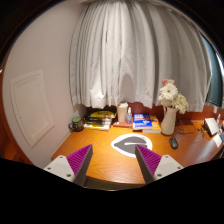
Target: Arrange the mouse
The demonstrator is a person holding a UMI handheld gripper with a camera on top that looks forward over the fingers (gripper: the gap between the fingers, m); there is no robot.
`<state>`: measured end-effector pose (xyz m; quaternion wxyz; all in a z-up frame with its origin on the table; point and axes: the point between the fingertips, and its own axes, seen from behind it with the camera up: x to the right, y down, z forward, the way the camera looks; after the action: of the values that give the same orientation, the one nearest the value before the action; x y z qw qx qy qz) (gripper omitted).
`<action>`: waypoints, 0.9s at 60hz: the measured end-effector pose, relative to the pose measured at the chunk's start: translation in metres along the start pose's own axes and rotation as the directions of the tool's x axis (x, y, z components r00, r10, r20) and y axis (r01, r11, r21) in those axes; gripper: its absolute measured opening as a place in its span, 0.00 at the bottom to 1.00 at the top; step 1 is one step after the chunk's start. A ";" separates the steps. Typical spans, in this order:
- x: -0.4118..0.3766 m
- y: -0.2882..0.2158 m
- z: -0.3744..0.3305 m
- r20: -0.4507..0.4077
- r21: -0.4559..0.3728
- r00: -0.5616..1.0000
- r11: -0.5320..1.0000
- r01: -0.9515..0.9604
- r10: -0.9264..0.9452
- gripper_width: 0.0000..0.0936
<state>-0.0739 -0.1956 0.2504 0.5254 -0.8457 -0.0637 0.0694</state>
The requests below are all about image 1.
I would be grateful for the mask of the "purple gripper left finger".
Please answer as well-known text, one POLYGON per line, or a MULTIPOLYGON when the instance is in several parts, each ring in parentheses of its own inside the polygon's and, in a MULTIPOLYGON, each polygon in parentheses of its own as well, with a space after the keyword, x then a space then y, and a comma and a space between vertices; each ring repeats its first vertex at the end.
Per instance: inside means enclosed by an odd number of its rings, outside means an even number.
POLYGON ((44 170, 83 187, 92 155, 92 145, 87 145, 68 156, 59 155, 44 170))

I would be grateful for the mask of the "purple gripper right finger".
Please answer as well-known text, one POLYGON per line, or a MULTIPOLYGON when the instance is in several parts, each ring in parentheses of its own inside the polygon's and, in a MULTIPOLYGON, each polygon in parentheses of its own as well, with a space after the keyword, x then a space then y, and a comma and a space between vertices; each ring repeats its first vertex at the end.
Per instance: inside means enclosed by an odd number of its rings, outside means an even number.
POLYGON ((135 147, 135 155, 146 184, 150 184, 183 168, 170 155, 160 156, 141 145, 135 147))

